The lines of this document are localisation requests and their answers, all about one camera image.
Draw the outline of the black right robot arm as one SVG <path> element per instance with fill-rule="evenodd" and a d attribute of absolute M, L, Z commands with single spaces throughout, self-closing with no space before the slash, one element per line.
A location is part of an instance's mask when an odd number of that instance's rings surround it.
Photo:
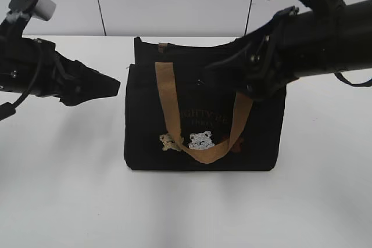
<path fill-rule="evenodd" d="M 336 10 L 319 19 L 314 12 L 297 13 L 292 6 L 278 11 L 255 31 L 236 39 L 231 55 L 209 64 L 203 82 L 214 89 L 265 100 L 302 77 L 335 74 L 352 87 L 343 72 L 371 68 L 371 1 Z"/>

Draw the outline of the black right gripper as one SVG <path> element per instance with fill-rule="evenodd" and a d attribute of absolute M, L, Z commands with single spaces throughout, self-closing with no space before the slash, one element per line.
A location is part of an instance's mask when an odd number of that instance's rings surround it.
<path fill-rule="evenodd" d="M 208 84 L 236 84 L 253 100 L 265 100 L 296 81 L 293 70 L 284 63 L 279 46 L 284 26 L 299 8 L 291 6 L 277 12 L 261 28 L 244 36 L 246 45 L 231 56 L 205 67 Z"/>

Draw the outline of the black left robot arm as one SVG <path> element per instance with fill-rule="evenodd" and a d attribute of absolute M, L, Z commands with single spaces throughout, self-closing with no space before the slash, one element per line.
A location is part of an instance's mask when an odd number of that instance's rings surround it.
<path fill-rule="evenodd" d="M 23 37 L 28 20 L 1 23 L 1 90 L 37 97 L 56 97 L 65 106 L 115 97 L 120 81 L 70 60 L 54 42 Z"/>

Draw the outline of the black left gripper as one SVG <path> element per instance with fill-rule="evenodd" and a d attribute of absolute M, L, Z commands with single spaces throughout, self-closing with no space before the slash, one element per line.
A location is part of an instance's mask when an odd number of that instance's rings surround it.
<path fill-rule="evenodd" d="M 93 99 L 117 96 L 120 81 L 70 60 L 56 51 L 56 44 L 37 39 L 42 67 L 34 86 L 37 97 L 56 97 L 65 106 L 77 106 Z"/>

